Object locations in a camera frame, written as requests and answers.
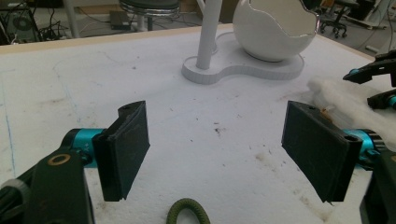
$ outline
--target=gold screw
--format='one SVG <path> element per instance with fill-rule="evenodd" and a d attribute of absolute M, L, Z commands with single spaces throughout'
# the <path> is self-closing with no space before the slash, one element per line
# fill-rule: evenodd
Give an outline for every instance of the gold screw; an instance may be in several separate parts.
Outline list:
<path fill-rule="evenodd" d="M 62 165 L 70 160 L 69 154 L 59 154 L 49 159 L 49 165 Z"/>

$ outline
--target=white table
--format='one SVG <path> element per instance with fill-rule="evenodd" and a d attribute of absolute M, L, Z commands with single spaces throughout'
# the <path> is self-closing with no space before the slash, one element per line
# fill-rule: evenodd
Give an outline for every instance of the white table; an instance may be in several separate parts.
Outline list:
<path fill-rule="evenodd" d="M 371 174 L 355 170 L 346 201 L 322 203 L 281 136 L 287 101 L 304 101 L 309 78 L 342 78 L 372 58 L 318 36 L 294 80 L 235 75 L 203 86 L 180 74 L 199 31 L 0 48 L 0 183 L 58 148 L 70 129 L 107 128 L 120 106 L 146 100 L 151 147 L 128 199 L 105 203 L 97 172 L 86 171 L 97 223 L 164 223 L 184 197 L 212 223 L 361 223 Z"/>

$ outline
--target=white cotton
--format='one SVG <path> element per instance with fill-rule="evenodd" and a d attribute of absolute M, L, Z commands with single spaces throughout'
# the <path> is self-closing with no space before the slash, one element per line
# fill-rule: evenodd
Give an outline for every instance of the white cotton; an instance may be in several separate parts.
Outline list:
<path fill-rule="evenodd" d="M 326 109 L 334 125 L 340 129 L 370 129 L 381 136 L 390 150 L 396 151 L 396 111 L 373 110 L 367 105 L 367 98 L 381 91 L 324 77 L 311 78 L 308 87 L 314 93 L 315 106 Z"/>

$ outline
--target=green rope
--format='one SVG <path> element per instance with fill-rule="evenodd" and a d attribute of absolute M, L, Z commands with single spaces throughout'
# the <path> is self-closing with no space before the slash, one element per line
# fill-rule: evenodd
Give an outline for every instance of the green rope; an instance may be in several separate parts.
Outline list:
<path fill-rule="evenodd" d="M 166 224 L 176 224 L 178 214 L 181 210 L 186 208 L 190 209 L 198 217 L 200 224 L 210 224 L 205 209 L 195 200 L 188 198 L 180 199 L 172 205 L 168 213 L 168 218 L 166 219 Z"/>

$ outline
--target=lamp base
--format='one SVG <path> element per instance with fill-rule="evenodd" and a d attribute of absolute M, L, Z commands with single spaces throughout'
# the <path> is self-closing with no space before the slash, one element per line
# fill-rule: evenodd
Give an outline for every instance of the lamp base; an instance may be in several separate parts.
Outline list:
<path fill-rule="evenodd" d="M 186 59 L 181 73 L 195 83 L 214 84 L 228 75 L 249 75 L 271 80 L 294 79 L 301 74 L 304 68 L 304 59 L 300 55 L 278 63 L 265 62 L 253 58 L 239 45 L 233 32 L 218 35 L 217 49 L 212 54 L 209 69 L 196 67 L 197 57 Z"/>

